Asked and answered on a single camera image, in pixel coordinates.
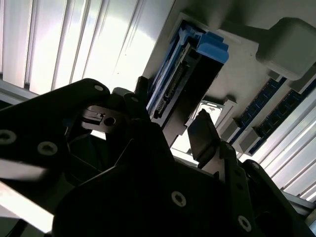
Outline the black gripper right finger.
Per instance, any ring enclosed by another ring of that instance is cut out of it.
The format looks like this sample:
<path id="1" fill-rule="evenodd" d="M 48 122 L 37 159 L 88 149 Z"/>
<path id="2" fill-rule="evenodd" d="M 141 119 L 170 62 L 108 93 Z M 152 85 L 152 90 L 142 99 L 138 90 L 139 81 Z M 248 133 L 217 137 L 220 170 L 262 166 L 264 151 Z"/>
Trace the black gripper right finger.
<path id="1" fill-rule="evenodd" d="M 305 224 L 265 170 L 255 161 L 240 162 L 220 139 L 210 115 L 201 110 L 188 128 L 194 160 L 210 176 L 214 237 L 310 237 Z"/>

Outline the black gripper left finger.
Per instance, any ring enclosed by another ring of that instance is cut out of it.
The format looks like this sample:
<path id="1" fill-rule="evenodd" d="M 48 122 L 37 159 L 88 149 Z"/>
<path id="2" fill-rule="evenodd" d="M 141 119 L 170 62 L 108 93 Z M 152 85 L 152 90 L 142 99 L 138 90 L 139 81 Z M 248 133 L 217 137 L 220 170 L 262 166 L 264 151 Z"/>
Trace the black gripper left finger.
<path id="1" fill-rule="evenodd" d="M 162 129 L 138 97 L 93 79 L 2 109 L 0 179 L 56 211 L 74 188 L 123 164 L 175 162 Z"/>

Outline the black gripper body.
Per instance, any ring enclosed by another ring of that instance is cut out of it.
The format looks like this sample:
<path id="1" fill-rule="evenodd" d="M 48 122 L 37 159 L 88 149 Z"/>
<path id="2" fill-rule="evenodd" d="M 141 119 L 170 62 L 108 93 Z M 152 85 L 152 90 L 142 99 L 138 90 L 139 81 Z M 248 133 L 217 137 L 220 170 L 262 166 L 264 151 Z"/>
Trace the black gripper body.
<path id="1" fill-rule="evenodd" d="M 74 188 L 59 203 L 55 237 L 228 237 L 225 188 L 196 168 L 123 164 Z"/>

